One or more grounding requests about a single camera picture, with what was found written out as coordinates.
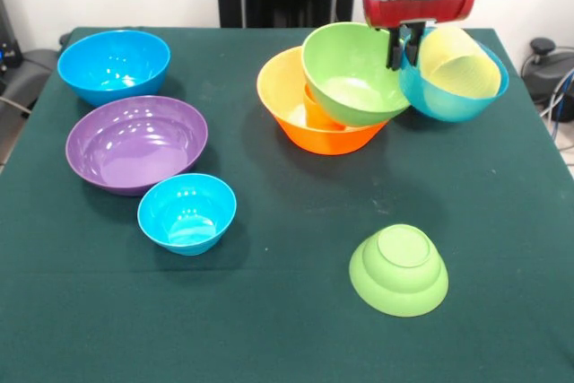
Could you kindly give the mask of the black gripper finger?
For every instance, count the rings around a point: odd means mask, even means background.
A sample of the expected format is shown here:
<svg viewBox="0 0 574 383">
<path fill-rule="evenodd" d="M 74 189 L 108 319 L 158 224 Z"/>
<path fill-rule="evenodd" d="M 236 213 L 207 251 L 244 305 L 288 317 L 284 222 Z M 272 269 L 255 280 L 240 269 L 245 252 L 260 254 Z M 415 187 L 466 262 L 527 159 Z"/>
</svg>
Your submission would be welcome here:
<svg viewBox="0 0 574 383">
<path fill-rule="evenodd" d="M 426 23 L 412 22 L 407 23 L 406 27 L 410 30 L 410 38 L 405 44 L 405 54 L 409 63 L 411 65 L 416 65 Z"/>
<path fill-rule="evenodd" d="M 387 47 L 387 69 L 396 71 L 400 68 L 402 56 L 402 42 L 400 40 L 400 29 L 388 29 Z"/>
</svg>

